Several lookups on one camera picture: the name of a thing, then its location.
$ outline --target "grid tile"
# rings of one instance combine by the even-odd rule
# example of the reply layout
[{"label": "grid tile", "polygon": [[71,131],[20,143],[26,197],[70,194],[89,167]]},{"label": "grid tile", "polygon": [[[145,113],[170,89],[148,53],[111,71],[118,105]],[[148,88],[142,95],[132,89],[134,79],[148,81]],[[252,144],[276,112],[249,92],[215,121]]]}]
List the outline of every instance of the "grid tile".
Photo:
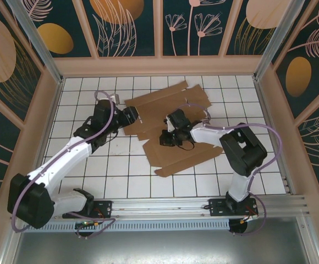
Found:
[{"label": "grid tile", "polygon": [[[256,90],[250,76],[146,76],[67,79],[50,133],[45,162],[68,142],[77,128],[94,111],[94,91],[105,90],[119,95],[119,109],[124,100],[135,98],[168,85],[187,80],[189,86],[200,84],[212,106],[208,109],[211,124],[227,127],[238,123],[265,124]],[[251,127],[253,132],[273,151],[265,128]],[[97,199],[144,197],[196,197],[225,195],[232,181],[233,170],[222,154],[195,167],[166,178],[155,175],[142,148],[146,141],[136,136],[118,137],[98,148],[88,159],[78,163],[63,179],[61,191],[84,188]],[[274,157],[269,152],[264,164]],[[251,191],[254,194],[285,194],[284,184],[276,162],[256,176]]]}]

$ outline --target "flower illustration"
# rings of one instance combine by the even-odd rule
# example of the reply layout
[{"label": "flower illustration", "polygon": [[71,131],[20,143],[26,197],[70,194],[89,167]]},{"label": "flower illustration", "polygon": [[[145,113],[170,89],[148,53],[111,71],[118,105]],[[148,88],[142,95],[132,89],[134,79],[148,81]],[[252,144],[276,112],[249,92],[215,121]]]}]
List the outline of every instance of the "flower illustration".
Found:
[{"label": "flower illustration", "polygon": [[214,4],[222,4],[226,0],[189,0],[189,3],[192,7],[199,6],[212,6]]},{"label": "flower illustration", "polygon": [[173,38],[173,32],[177,30],[182,30],[186,29],[188,25],[185,23],[185,19],[183,18],[183,15],[166,15],[166,22],[170,30],[170,35],[172,37],[172,46],[173,46],[173,51],[174,55],[176,56],[177,53],[175,51],[175,46],[174,46],[174,38]]},{"label": "flower illustration", "polygon": [[189,15],[189,27],[188,27],[188,56],[190,56],[190,29],[191,29],[191,18],[193,17],[193,10],[194,7],[199,6],[213,6],[215,4],[222,4],[226,0],[189,0],[189,4],[191,5],[190,8],[190,15]]},{"label": "flower illustration", "polygon": [[195,16],[195,26],[197,35],[199,36],[197,55],[200,55],[200,43],[202,37],[214,36],[222,33],[222,27],[219,27],[220,24],[219,14],[207,15],[204,20],[202,20],[202,14]]}]

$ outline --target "flattened cardboard box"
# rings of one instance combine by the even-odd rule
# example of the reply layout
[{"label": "flattened cardboard box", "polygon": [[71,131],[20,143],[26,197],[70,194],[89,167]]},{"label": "flattened cardboard box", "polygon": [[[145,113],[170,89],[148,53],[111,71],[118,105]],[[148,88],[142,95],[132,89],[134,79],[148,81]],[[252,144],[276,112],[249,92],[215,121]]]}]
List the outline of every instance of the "flattened cardboard box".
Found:
[{"label": "flattened cardboard box", "polygon": [[[137,135],[139,140],[149,139],[144,144],[144,150],[150,165],[161,167],[155,170],[155,173],[161,177],[178,173],[222,153],[221,147],[205,143],[195,143],[195,148],[190,151],[179,147],[160,146],[159,137],[162,129],[167,129],[164,119],[168,114],[173,113],[179,106],[187,102],[205,108],[211,105],[206,93],[199,85],[187,88],[188,83],[183,81],[180,84],[125,101],[126,106],[136,107],[139,119],[134,124],[125,127],[124,132],[126,135]],[[191,122],[206,117],[204,111],[199,107],[184,106],[181,109]],[[191,149],[192,145],[185,142],[183,148]]]}]

